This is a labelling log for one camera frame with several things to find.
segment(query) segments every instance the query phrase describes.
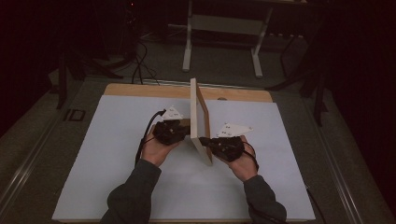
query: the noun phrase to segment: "dark sleeve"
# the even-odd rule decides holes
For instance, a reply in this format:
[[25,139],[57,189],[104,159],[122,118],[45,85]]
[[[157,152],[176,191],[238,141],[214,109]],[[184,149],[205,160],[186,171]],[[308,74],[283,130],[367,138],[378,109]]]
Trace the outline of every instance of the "dark sleeve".
[[276,201],[274,192],[261,175],[256,175],[245,181],[244,189],[247,196],[248,212],[254,223],[274,223],[265,216],[286,220],[285,207]]
[[108,210],[100,223],[148,223],[151,193],[160,174],[160,168],[148,161],[139,160],[125,184],[113,189],[108,195]]

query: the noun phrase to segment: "dark floor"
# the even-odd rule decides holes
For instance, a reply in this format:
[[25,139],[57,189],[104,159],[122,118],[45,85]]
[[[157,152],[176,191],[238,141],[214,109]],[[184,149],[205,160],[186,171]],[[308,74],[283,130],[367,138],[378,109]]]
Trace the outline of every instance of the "dark floor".
[[[192,47],[191,70],[183,73],[184,46],[180,38],[176,35],[168,43],[142,41],[148,49],[144,61],[148,69],[143,67],[143,77],[151,79],[155,75],[161,84],[188,82],[196,77],[200,83],[254,89],[263,89],[285,79],[279,63],[279,52],[287,42],[282,37],[264,39],[260,53],[262,79],[254,77],[248,49],[241,46],[213,48],[199,39]],[[143,56],[144,52],[145,48],[139,46],[139,55]],[[288,51],[285,58],[288,71],[299,62],[302,52],[304,42],[297,42]],[[108,83],[131,82],[135,67],[133,63],[115,69],[117,74],[124,76],[121,80],[101,77],[91,71],[83,83],[70,84],[71,96],[64,109],[85,110],[87,114],[82,122],[62,121],[64,111],[55,109],[57,95],[48,93],[0,139],[0,192],[4,192],[29,151],[43,137],[43,131],[55,120],[54,128],[41,146],[35,169],[2,223],[56,223],[50,218],[99,98]],[[324,104],[328,112],[321,114],[323,126],[319,127],[312,116],[314,99],[302,98],[298,93],[300,86],[301,83],[296,83],[271,94],[278,104],[304,182],[310,187],[327,223],[394,223],[332,100],[332,93],[325,92]],[[325,223],[318,208],[314,206],[314,209],[317,219],[306,223]]]

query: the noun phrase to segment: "sleeve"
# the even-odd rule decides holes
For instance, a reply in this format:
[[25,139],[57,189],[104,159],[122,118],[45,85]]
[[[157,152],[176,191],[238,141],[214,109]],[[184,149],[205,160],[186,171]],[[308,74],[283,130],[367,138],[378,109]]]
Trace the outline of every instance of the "sleeve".
[[151,194],[161,174],[154,164],[139,160],[126,182],[113,189],[108,198],[108,210],[102,224],[148,223]]
[[[261,175],[256,175],[244,182],[247,196],[248,212],[254,223],[284,223],[285,207],[276,201],[276,196]],[[283,222],[274,222],[274,217]]]

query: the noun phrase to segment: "white metal leg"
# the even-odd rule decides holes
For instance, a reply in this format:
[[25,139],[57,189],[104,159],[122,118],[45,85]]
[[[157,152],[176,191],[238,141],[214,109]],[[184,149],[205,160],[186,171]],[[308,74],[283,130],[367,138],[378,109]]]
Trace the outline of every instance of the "white metal leg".
[[186,49],[184,50],[183,59],[183,72],[190,71],[190,61],[191,61],[191,16],[192,16],[192,0],[189,1],[189,17],[187,18],[187,42]]
[[251,59],[253,61],[254,72],[257,78],[262,77],[262,67],[260,65],[259,52],[260,52],[260,48],[262,47],[262,40],[265,37],[265,32],[267,30],[268,22],[270,21],[272,11],[273,11],[272,7],[268,8],[265,21],[262,22],[262,28],[260,30],[259,40],[257,41],[257,45],[255,48],[251,49]]

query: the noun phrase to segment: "person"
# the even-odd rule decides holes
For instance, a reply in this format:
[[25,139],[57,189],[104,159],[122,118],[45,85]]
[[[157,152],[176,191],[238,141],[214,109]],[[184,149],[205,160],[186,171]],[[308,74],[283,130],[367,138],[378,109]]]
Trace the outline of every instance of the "person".
[[[179,143],[166,146],[158,142],[153,128],[143,146],[142,156],[126,182],[113,189],[107,198],[108,210],[103,215],[102,224],[148,223],[151,212],[151,194],[161,174],[159,168],[168,153]],[[253,154],[253,149],[245,144],[245,150]],[[235,176],[243,182],[248,212],[254,223],[285,223],[286,209],[276,201],[276,196],[261,175],[258,175],[254,161],[245,153],[228,164]]]

